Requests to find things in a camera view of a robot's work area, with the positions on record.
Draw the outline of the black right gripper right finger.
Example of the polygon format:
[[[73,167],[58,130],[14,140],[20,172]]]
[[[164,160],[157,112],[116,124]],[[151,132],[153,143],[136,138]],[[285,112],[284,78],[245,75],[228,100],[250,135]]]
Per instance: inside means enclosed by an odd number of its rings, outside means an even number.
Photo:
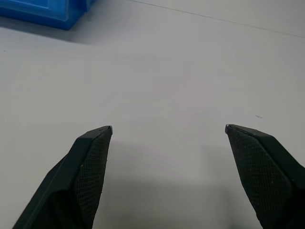
[[[305,168],[272,135],[227,124],[238,174],[264,229],[305,227]]]

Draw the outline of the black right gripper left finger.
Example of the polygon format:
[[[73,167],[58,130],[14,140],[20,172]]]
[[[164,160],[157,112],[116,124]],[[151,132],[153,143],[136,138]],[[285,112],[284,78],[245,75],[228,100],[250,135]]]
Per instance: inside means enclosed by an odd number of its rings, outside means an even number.
[[[86,132],[45,176],[15,229],[91,229],[99,206],[112,126]]]

